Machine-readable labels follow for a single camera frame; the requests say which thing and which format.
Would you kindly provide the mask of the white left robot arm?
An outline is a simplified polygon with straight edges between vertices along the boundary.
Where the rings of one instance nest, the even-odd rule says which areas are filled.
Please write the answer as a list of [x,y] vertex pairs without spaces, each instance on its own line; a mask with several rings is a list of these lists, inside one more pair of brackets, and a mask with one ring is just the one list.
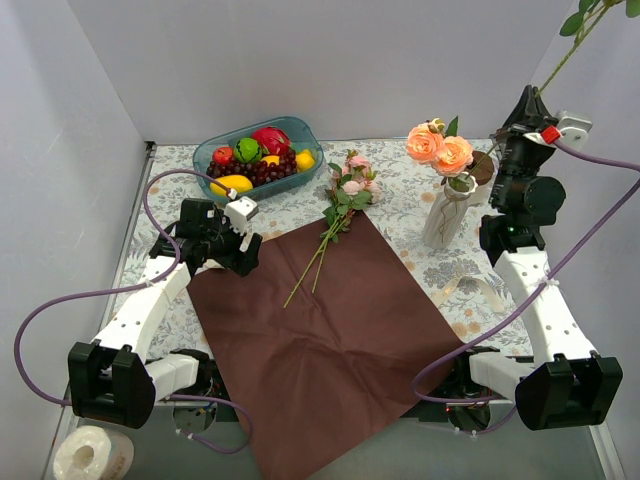
[[89,343],[68,355],[71,404],[75,415],[138,429],[154,405],[174,394],[205,398],[213,386],[213,362],[194,349],[178,349],[162,359],[148,356],[151,341],[178,294],[205,266],[244,277],[258,265],[262,238],[249,234],[257,203],[241,197],[224,208],[186,199],[179,219],[160,230],[140,288]]

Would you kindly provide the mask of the pink artificial flower bunch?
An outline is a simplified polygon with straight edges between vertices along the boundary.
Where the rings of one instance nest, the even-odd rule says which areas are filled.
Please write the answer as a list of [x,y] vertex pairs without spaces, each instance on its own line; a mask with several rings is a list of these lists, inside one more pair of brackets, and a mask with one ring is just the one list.
[[327,227],[320,234],[320,244],[285,300],[284,308],[289,306],[314,266],[317,269],[311,292],[315,292],[330,243],[338,243],[339,235],[350,231],[354,216],[377,203],[382,195],[382,190],[376,181],[377,171],[372,163],[356,150],[347,151],[343,166],[331,162],[329,168],[332,173],[331,187],[326,194],[330,205],[323,211]]

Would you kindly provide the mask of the cream printed ribbon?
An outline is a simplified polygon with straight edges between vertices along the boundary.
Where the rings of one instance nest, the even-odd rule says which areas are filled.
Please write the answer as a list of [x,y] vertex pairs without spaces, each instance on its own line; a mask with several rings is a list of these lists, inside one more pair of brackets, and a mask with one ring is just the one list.
[[454,295],[479,294],[493,313],[503,313],[505,306],[502,298],[485,280],[470,275],[454,275],[440,290],[431,297],[432,303],[440,307]]

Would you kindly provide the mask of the dark red wrapping paper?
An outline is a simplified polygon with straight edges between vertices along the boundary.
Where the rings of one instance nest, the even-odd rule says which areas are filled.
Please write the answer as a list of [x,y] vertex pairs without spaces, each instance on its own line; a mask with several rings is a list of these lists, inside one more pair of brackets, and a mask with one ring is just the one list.
[[269,240],[246,277],[211,269],[188,293],[266,479],[304,479],[400,418],[414,377],[460,339],[369,218],[319,273],[324,221]]

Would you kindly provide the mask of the peach rose stem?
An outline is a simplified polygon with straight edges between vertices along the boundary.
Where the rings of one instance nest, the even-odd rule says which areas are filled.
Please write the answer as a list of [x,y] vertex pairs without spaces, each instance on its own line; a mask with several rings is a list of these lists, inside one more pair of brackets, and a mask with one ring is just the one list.
[[471,143],[459,135],[459,117],[445,122],[433,118],[413,127],[406,140],[409,157],[430,166],[453,191],[467,193],[472,176],[492,163],[491,151],[476,152]]
[[556,65],[548,78],[538,88],[537,92],[534,94],[534,98],[536,100],[541,99],[541,95],[545,88],[553,81],[600,20],[609,10],[618,4],[625,5],[625,15],[628,18],[635,18],[639,16],[638,1],[603,0],[579,2],[578,11],[564,21],[559,32],[562,37],[573,37],[573,46]]

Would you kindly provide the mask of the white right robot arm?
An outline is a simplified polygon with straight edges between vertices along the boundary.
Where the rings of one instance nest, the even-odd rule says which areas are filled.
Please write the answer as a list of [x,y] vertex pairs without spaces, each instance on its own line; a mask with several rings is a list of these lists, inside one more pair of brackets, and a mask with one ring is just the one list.
[[480,227],[480,246],[521,310],[533,364],[480,353],[452,373],[460,395],[488,386],[514,402],[531,430],[603,423],[623,378],[618,360],[601,356],[577,325],[548,265],[541,229],[556,222],[566,192],[539,170],[554,153],[557,124],[538,89],[525,86],[495,135],[502,153],[489,196],[495,212]]

